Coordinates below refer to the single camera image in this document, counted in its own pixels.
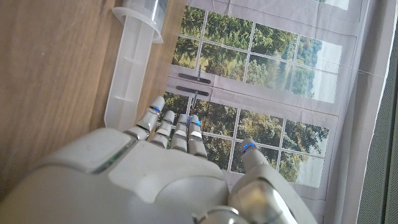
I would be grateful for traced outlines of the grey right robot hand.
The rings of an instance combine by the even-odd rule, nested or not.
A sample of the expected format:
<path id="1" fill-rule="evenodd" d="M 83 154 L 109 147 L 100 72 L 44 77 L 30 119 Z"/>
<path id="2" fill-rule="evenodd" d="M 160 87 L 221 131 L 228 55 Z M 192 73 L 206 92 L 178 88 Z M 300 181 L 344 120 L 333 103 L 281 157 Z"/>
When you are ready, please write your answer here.
<path id="1" fill-rule="evenodd" d="M 256 143 L 229 187 L 197 116 L 158 96 L 133 127 L 100 128 L 42 159 L 1 202 L 2 223 L 315 223 Z"/>

